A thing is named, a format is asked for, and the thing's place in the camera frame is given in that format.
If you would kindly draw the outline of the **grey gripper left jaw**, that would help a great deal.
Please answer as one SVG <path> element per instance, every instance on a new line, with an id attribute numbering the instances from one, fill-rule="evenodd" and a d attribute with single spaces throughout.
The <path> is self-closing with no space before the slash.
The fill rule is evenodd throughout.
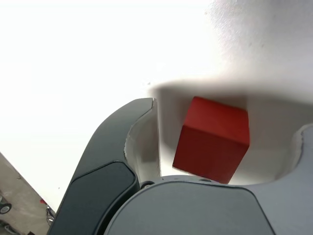
<path id="1" fill-rule="evenodd" d="M 161 175 L 157 100 L 136 99 L 92 135 L 49 228 L 51 235 L 102 235 L 118 209 Z"/>

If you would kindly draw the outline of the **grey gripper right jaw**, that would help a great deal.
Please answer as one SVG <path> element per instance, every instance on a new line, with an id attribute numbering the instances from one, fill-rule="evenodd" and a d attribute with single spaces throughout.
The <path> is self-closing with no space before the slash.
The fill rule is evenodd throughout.
<path id="1" fill-rule="evenodd" d="M 223 185 L 165 177 L 117 211 L 107 235 L 310 235 L 313 232 L 313 127 L 295 133 L 298 163 L 284 177 Z"/>

